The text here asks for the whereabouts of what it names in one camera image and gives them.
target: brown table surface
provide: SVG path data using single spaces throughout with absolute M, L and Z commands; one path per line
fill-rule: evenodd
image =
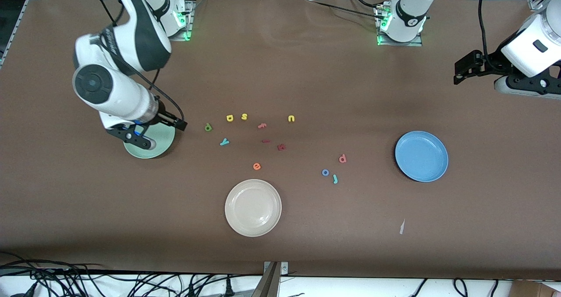
M 477 1 L 436 0 L 430 15 L 422 48 L 388 47 L 369 17 L 314 2 L 205 0 L 157 82 L 189 126 L 142 160 L 72 91 L 74 41 L 108 24 L 99 2 L 31 1 L 0 70 L 0 248 L 111 269 L 259 273 L 289 261 L 297 275 L 561 279 L 561 102 L 502 95 L 496 77 L 454 86 L 454 62 L 481 48 Z M 525 1 L 486 1 L 490 50 L 527 15 Z M 414 130 L 449 153 L 433 183 L 395 164 Z M 282 199 L 263 237 L 224 216 L 250 178 Z

